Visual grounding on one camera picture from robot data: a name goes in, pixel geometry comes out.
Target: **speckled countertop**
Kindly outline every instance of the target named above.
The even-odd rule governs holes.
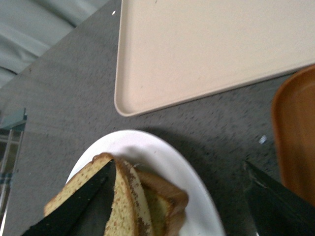
[[[22,107],[28,113],[4,235],[19,236],[43,217],[44,205],[94,141],[140,129],[165,139],[196,169],[228,235],[254,236],[241,163],[280,179],[270,108],[287,76],[124,118],[113,100],[119,12],[120,2],[110,1],[0,89],[2,115]]]

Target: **cake slice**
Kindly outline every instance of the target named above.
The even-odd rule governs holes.
[[[137,170],[149,205],[155,236],[176,236],[185,222],[188,195],[163,178]]]
[[[95,175],[114,157],[101,153],[75,174],[44,208],[47,216]],[[112,213],[106,224],[105,236],[153,236],[150,212],[136,170],[123,159],[115,158],[116,180]]]

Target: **oval plate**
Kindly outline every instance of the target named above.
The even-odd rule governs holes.
[[[122,130],[92,144],[73,167],[67,182],[95,155],[110,152],[158,174],[189,195],[186,222],[179,236],[224,236],[217,209],[204,183],[188,161],[170,144],[150,133]]]

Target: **orange plate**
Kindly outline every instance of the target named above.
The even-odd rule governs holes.
[[[284,186],[315,206],[315,65],[281,85],[272,122]]]

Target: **black object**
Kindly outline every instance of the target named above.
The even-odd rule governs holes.
[[[245,195],[259,236],[315,236],[315,208],[245,162]]]
[[[22,236],[103,236],[112,210],[115,179],[115,162],[111,160]]]

